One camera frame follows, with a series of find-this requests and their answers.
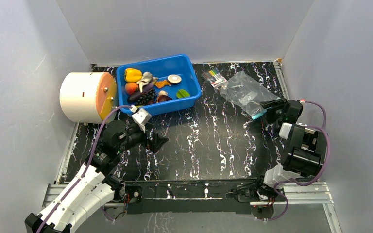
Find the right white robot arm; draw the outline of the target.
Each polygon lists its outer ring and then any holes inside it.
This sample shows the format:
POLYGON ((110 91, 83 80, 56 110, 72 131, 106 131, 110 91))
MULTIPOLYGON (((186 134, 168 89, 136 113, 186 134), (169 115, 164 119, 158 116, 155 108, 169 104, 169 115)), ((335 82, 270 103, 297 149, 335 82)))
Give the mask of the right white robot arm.
POLYGON ((305 104, 285 98, 261 102, 262 120, 272 124, 272 132, 284 141, 284 152, 277 165, 255 181, 230 191, 238 202, 265 201, 273 204, 283 194, 283 186, 300 178, 318 177, 324 168, 327 141, 321 130, 298 123, 305 104))

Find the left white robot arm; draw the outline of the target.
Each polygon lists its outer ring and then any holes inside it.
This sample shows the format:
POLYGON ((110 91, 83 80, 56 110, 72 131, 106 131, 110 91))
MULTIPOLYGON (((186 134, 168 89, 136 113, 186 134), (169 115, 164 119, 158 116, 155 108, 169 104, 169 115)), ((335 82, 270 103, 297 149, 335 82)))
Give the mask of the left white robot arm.
POLYGON ((74 233, 106 203, 130 200, 125 182, 112 173, 121 153, 138 145, 156 153, 167 142, 168 138, 153 131, 151 123, 127 125, 114 120, 104 125, 75 178, 39 214, 26 217, 26 231, 74 233))

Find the clear zip top bag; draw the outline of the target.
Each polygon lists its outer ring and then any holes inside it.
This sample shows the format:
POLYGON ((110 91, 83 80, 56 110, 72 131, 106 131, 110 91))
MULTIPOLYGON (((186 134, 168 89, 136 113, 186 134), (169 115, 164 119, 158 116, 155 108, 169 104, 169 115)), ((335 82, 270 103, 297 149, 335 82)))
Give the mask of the clear zip top bag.
POLYGON ((220 94, 231 104, 239 106, 253 120, 260 118, 266 111, 260 105, 261 102, 279 99, 243 71, 225 82, 220 88, 220 94))

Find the yellow bell pepper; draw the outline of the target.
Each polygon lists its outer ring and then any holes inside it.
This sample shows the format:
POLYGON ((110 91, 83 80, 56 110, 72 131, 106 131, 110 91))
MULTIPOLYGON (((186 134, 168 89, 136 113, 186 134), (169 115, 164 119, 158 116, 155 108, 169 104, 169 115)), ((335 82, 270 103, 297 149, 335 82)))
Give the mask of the yellow bell pepper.
POLYGON ((124 71, 124 79, 127 83, 136 83, 142 79, 143 73, 134 68, 127 68, 124 71))

